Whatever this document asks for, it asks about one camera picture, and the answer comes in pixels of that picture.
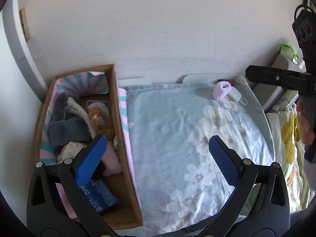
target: screw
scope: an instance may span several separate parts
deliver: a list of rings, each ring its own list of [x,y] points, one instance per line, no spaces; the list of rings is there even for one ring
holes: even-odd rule
[[[246,165],[250,165],[251,164],[251,160],[250,159],[244,159],[244,164]]]
[[[72,158],[66,158],[66,159],[64,160],[64,163],[65,163],[66,165],[70,164],[71,162],[72,162]]]
[[[36,167],[41,167],[43,165],[42,161],[36,163]]]
[[[279,168],[279,167],[280,167],[280,164],[277,163],[277,162],[273,162],[273,166],[274,166],[275,168]]]

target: blue package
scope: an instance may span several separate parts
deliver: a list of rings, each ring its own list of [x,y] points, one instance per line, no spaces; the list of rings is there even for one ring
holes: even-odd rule
[[[110,192],[103,180],[90,179],[87,184],[81,186],[81,190],[91,206],[98,213],[120,202],[120,200]]]

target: bed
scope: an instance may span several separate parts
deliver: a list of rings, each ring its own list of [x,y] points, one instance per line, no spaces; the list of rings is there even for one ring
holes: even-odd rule
[[[271,131],[242,76],[243,103],[212,99],[214,83],[154,84],[119,90],[128,162],[143,226],[119,234],[154,236],[214,215],[233,191],[208,151],[219,135],[241,158],[270,165]]]

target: brown plush toy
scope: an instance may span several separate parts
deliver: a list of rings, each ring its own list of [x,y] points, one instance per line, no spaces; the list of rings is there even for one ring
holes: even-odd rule
[[[87,108],[89,121],[96,134],[103,134],[108,140],[115,136],[111,118],[100,108]]]

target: yellow floral fabric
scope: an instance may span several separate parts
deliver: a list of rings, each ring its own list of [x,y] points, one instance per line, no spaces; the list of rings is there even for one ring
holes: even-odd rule
[[[281,165],[288,189],[290,211],[306,208],[313,193],[303,171],[304,144],[298,124],[296,104],[285,111],[267,113],[276,161]]]
[[[291,112],[289,115],[289,120],[285,122],[281,129],[281,138],[282,142],[285,144],[286,152],[285,152],[285,161],[288,164],[292,164],[294,160],[295,153],[295,143],[294,143],[294,132],[296,133],[296,129],[294,126],[294,113]]]

